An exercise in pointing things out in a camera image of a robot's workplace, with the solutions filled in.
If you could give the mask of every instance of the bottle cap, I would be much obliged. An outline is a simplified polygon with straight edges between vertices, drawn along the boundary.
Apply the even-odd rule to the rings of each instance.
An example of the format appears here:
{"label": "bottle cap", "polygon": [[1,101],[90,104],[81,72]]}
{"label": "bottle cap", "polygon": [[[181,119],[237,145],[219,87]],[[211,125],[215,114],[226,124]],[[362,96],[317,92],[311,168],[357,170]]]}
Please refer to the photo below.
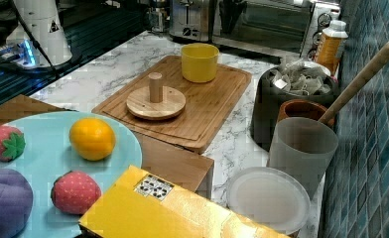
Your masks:
{"label": "bottle cap", "polygon": [[338,20],[332,20],[330,21],[329,27],[336,31],[344,31],[346,27],[346,23]]}

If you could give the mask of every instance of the gray cup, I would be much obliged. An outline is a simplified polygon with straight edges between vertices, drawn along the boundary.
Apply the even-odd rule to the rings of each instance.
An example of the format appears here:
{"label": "gray cup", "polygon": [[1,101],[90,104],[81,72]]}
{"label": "gray cup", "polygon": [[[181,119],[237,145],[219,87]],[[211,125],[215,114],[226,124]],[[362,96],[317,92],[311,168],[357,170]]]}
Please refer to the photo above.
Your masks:
{"label": "gray cup", "polygon": [[291,117],[276,124],[269,167],[296,179],[313,198],[337,149],[336,134],[318,121]]}

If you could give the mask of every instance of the marble countertop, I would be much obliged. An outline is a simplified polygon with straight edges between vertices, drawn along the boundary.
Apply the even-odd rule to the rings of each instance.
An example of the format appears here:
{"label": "marble countertop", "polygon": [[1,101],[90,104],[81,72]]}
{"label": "marble countertop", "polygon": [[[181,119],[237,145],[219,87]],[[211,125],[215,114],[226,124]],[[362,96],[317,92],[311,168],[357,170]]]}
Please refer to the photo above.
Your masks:
{"label": "marble countertop", "polygon": [[[163,57],[178,56],[181,46],[168,37],[144,32],[31,97],[58,107],[90,112]],[[212,200],[225,206],[228,179],[243,169],[264,167],[268,161],[268,153],[253,141],[249,127],[257,83],[260,76],[274,64],[223,53],[219,55],[218,63],[252,74],[251,83],[203,153],[215,160]],[[323,183],[311,201],[310,218],[298,237],[317,237],[322,193]]]}

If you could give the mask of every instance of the purple toy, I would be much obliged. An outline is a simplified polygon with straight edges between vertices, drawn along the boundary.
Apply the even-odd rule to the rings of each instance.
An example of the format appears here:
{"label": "purple toy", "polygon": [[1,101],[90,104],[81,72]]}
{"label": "purple toy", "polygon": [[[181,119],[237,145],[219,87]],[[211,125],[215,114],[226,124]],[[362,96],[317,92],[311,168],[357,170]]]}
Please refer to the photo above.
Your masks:
{"label": "purple toy", "polygon": [[0,169],[0,238],[11,238],[24,229],[33,206],[27,180],[10,169]]}

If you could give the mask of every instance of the round wooden base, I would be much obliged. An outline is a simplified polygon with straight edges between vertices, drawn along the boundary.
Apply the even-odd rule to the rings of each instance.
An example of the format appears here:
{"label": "round wooden base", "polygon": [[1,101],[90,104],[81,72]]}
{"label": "round wooden base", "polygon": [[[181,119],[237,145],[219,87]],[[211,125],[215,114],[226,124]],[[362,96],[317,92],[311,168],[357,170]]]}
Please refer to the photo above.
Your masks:
{"label": "round wooden base", "polygon": [[127,109],[136,117],[164,120],[178,116],[186,106],[185,96],[176,89],[163,86],[163,101],[151,102],[149,87],[134,90],[127,97]]}

